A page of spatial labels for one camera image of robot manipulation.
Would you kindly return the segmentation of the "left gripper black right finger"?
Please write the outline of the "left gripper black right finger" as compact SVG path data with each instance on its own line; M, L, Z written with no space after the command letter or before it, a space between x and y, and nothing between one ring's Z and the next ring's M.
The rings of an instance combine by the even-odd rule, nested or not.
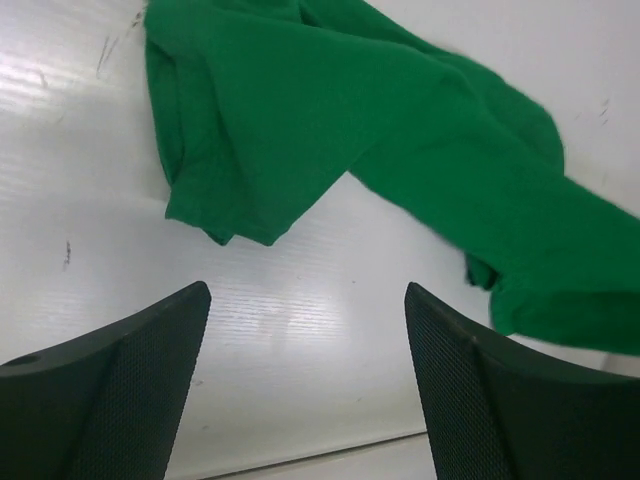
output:
M437 478L638 478L638 379L528 348L417 283L404 308Z

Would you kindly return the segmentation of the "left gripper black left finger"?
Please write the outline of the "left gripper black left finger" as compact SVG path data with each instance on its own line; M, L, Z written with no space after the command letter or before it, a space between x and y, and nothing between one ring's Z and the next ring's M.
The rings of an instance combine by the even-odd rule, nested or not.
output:
M210 303L198 281L2 364L2 478L164 478Z

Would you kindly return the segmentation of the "green t shirt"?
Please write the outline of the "green t shirt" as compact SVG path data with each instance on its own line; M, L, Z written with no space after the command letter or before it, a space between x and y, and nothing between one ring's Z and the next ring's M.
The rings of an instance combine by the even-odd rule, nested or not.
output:
M274 244L344 174L461 249L502 334L635 355L639 222L550 115L363 1L152 1L168 218Z

